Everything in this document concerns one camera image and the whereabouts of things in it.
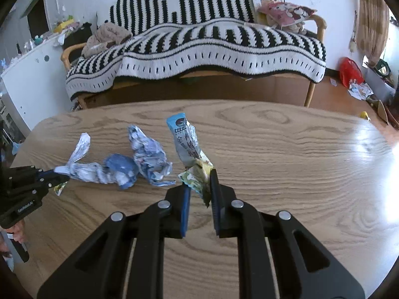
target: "yellow box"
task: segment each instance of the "yellow box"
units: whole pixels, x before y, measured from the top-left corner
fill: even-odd
[[[70,25],[71,23],[74,23],[74,22],[75,22],[74,19],[64,21],[64,22],[60,23],[57,28],[54,29],[54,32],[61,33],[67,25]]]

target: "wooden armrest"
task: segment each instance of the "wooden armrest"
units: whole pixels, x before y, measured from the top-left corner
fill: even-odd
[[[64,52],[61,54],[61,61],[64,63],[64,66],[67,71],[71,69],[71,63],[69,62],[69,54],[71,53],[71,51],[74,51],[75,49],[81,49],[84,46],[86,46],[86,43],[70,46],[67,49],[65,49]]]
[[[317,14],[312,14],[312,15],[309,17],[309,20],[315,21],[315,23],[316,23],[316,25],[317,25],[317,39],[318,39],[320,42],[323,42],[323,40],[324,40],[324,33],[325,33],[326,29],[327,29],[327,23],[326,23],[326,21],[325,21],[322,17],[318,16]]]

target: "wood grain surface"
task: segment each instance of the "wood grain surface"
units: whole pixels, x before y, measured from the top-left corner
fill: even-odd
[[[50,169],[65,164],[83,132],[91,136],[81,162],[132,154],[127,126],[158,140],[183,170],[166,126],[185,112],[219,180],[265,213],[288,210],[359,280],[366,295],[382,282],[399,255],[399,163],[365,120],[282,104],[236,101],[160,101],[108,106],[49,118],[31,132],[13,165]],[[31,259],[15,267],[36,296],[41,284],[111,213],[142,212],[166,188],[143,179],[127,191],[116,185],[70,181],[52,191],[26,219]],[[164,297],[238,298],[234,239],[218,239],[211,209],[192,196],[189,231],[167,239]]]

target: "sofa backrest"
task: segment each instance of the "sofa backrest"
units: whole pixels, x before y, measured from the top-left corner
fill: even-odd
[[[138,35],[158,24],[189,25],[223,17],[254,22],[252,0],[117,0],[97,11],[97,26],[110,21]]]

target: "baseboard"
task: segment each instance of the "baseboard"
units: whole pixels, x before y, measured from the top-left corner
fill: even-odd
[[[340,79],[340,72],[337,70],[326,69],[325,76],[332,77],[334,79]]]

